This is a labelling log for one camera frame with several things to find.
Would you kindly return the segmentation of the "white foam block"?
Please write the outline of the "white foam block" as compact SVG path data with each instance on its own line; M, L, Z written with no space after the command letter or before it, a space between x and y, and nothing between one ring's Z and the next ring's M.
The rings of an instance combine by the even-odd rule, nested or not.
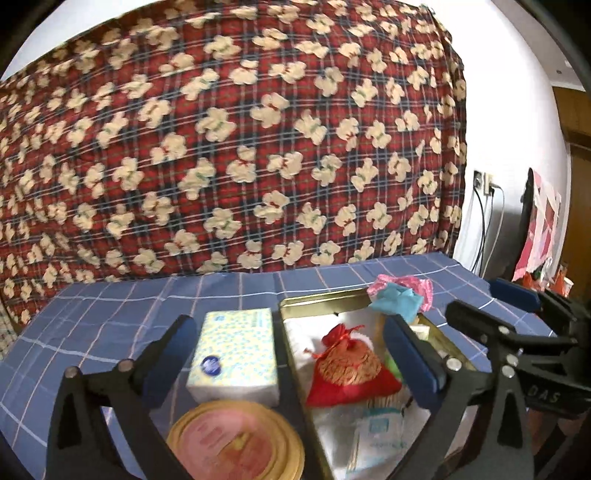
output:
M428 341L430 339L431 329L428 325L417 324L411 325L410 328L420 340Z

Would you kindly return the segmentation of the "cotton swab bag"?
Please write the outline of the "cotton swab bag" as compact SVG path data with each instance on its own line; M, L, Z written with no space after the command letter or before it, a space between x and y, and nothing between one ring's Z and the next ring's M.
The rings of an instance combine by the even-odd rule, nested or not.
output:
M404 390L387 397L370 399L356 420L353 446L346 466L348 473L356 473L381 465L401 454L405 405L409 396Z

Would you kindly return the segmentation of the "pink white knitted sock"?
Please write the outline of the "pink white knitted sock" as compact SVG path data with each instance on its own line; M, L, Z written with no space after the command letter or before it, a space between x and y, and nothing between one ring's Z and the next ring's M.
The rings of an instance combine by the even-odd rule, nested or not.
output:
M376 300L378 293L384 290L388 285L396 284L405 289L411 289L415 294L423 297L423 303L420 311L425 313L433 306L434 287L429 278L419 278L417 276L393 276L387 274L377 275L377 279L367 288L367 294L371 300Z

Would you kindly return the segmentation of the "red gold drawstring pouch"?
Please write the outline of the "red gold drawstring pouch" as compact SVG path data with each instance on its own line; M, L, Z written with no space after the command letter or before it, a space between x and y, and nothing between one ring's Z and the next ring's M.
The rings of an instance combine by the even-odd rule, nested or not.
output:
M315 360L311 389L305 403L311 408L359 403L397 394L402 383L376 354L363 325L335 325L322 337L322 352L304 351Z

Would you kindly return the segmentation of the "teal cloth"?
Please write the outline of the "teal cloth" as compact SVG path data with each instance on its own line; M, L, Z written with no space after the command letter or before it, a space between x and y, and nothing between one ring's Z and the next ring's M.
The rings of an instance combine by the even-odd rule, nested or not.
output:
M399 315L407 324L412 324L422 303L423 297L411 289L390 284L378 293L377 299L372 301L370 307L387 316Z

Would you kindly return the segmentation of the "pink patterned cloth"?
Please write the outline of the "pink patterned cloth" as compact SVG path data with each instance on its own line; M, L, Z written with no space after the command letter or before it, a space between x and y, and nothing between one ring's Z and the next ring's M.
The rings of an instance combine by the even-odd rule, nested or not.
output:
M552 257L562 198L551 183L530 168L522 203L518 230L522 249L513 281L520 280L527 273L532 274Z

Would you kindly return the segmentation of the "green packet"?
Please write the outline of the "green packet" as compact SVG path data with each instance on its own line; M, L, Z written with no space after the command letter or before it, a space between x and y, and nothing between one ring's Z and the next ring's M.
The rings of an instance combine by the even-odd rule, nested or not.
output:
M399 381L403 382L403 375L400 371L400 368L398 367L397 363L394 361L394 358L389 352L385 354L384 365Z

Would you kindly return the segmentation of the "gold metal tin box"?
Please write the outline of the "gold metal tin box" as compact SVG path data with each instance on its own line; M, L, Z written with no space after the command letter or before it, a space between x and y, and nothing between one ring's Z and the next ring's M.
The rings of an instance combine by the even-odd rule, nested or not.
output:
M389 397L332 407L305 405L314 377L315 354L325 350L322 338L339 324L362 327L374 352L387 365L392 357L383 339L385 317L372 309L365 289L288 298L280 302L280 325L294 394L305 419L305 479L384 479L408 452L426 424L429 412L418 406L405 386ZM391 449L367 451L370 414L393 419L384 433Z

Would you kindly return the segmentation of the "blue plaid tablecloth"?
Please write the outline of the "blue plaid tablecloth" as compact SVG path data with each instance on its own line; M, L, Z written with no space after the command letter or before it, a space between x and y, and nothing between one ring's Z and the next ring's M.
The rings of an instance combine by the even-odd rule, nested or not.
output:
M76 283L31 320L2 360L2 434L29 474L42 478L51 414L66 368L102 372L137 357L180 315L201 319L211 311L276 309L287 298L363 288L381 274L430 279L434 301L428 319L481 370L490 366L484 348L445 320L450 302L472 304L523 334L550 334L536 316L493 299L485 280L442 254L274 273Z

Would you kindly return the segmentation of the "round orange tin lid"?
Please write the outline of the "round orange tin lid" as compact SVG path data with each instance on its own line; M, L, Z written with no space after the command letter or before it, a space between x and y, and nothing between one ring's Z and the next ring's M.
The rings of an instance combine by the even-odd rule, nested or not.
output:
M300 435L255 402L203 403L171 427L166 443L194 479L297 480L304 473Z

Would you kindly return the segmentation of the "yellow patterned tissue pack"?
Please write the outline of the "yellow patterned tissue pack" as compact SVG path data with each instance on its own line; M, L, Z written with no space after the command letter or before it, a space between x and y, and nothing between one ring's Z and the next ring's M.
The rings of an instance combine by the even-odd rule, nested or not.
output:
M280 404L269 308L213 311L201 327L186 388L197 403L245 400Z

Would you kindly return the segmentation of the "red plaid bear blanket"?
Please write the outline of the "red plaid bear blanket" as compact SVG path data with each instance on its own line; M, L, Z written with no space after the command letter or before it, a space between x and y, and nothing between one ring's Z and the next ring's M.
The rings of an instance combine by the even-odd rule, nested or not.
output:
M1 300L451 254L467 86L398 1L159 1L1 84Z

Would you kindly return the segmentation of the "wall power socket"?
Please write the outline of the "wall power socket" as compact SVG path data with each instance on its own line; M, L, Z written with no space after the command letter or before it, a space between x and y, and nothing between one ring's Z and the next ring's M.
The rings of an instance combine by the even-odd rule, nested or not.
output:
M477 192L482 193L484 196L490 196L493 191L492 187L493 176L490 173L483 173L475 170L473 177L473 186Z

